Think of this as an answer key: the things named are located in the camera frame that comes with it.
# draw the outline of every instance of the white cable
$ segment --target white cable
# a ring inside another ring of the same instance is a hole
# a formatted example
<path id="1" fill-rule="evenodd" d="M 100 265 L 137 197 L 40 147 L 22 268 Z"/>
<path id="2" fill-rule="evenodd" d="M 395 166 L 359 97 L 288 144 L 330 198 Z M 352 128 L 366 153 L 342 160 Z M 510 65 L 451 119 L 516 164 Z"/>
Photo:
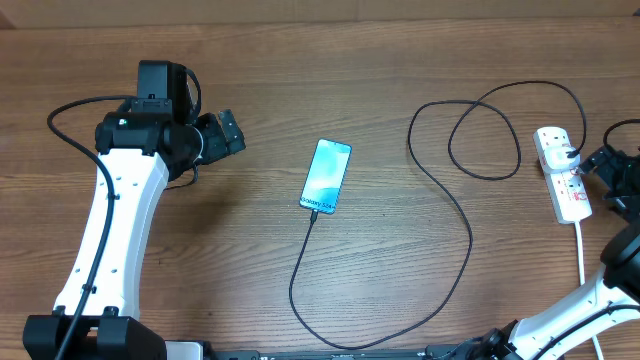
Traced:
<path id="1" fill-rule="evenodd" d="M 576 243 L 578 245 L 578 274 L 580 276 L 580 285 L 584 284 L 584 252 L 582 250 L 582 229 L 580 228 L 580 221 L 574 223 L 576 226 Z M 593 347 L 596 349 L 596 355 L 598 360 L 604 360 L 602 355 L 602 349 L 600 348 L 600 342 L 597 336 L 591 338 L 593 341 Z"/>

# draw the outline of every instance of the power strip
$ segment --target power strip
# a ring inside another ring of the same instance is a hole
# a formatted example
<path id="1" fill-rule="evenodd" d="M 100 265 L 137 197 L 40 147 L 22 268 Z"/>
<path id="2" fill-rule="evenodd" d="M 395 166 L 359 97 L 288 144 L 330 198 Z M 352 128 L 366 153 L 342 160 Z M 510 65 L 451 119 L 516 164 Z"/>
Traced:
<path id="1" fill-rule="evenodd" d="M 545 164 L 545 150 L 550 147 L 570 148 L 569 134 L 559 127 L 543 127 L 533 134 L 540 164 Z M 575 169 L 559 173 L 544 173 L 551 203 L 560 224 L 572 224 L 591 216 L 591 204 L 582 184 L 580 174 Z"/>

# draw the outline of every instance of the blue phone screen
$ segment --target blue phone screen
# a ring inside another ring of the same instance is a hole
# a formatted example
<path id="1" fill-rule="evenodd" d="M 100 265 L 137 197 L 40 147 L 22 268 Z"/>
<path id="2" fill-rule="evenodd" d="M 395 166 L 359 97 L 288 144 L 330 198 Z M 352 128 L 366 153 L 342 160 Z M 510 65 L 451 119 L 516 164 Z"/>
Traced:
<path id="1" fill-rule="evenodd" d="M 300 206 L 333 214 L 350 156 L 350 145 L 320 139 L 300 196 Z"/>

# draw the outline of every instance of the wooden table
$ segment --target wooden table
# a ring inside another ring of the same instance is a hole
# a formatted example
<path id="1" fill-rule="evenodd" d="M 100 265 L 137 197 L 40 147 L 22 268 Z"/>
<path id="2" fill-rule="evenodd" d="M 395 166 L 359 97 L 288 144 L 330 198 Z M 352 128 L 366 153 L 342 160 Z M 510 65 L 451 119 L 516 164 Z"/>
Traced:
<path id="1" fill-rule="evenodd" d="M 3 359 L 26 357 L 25 318 L 50 311 L 93 194 L 95 167 L 52 135 L 45 118 L 76 99 L 135 93 L 140 59 L 194 69 L 203 110 L 233 109 L 246 136 L 246 151 L 202 168 L 197 185 L 162 197 L 142 271 L 142 322 L 166 339 L 206 339 L 219 350 L 328 350 L 302 328 L 287 299 L 309 218 L 297 200 L 318 138 L 354 151 L 337 213 L 316 223 L 295 296 L 321 334 L 360 344 L 437 307 L 467 248 L 458 213 L 408 155 L 408 123 L 420 105 L 475 99 L 511 81 L 558 81 L 586 108 L 587 153 L 609 125 L 640 115 L 637 18 L 4 31 L 0 54 Z M 378 348 L 482 335 L 544 310 L 578 284 L 574 230 L 555 221 L 531 138 L 537 128 L 557 125 L 577 144 L 576 106 L 541 85 L 487 101 L 514 122 L 522 167 L 506 181 L 473 179 L 446 151 L 464 106 L 419 118 L 417 155 L 460 201 L 475 243 L 444 310 Z M 74 109 L 57 124 L 93 147 L 96 124 L 115 106 Z M 634 153 L 639 135 L 627 127 L 611 141 Z M 461 126 L 454 152 L 481 174 L 515 166 L 504 122 L 482 109 Z M 583 222 L 591 273 L 625 223 L 599 200 L 602 186 L 586 182 L 594 211 Z M 605 356 L 638 358 L 639 336 L 637 323 L 602 334 Z M 593 359 L 591 344 L 569 358 Z"/>

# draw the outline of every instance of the phone screen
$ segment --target phone screen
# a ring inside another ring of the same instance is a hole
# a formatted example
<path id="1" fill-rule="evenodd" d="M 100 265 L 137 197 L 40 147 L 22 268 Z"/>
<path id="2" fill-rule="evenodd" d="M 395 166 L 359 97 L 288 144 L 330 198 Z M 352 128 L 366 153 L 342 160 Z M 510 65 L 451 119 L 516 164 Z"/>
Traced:
<path id="1" fill-rule="evenodd" d="M 320 139 L 302 189 L 300 206 L 325 214 L 336 212 L 350 157 L 350 145 Z"/>

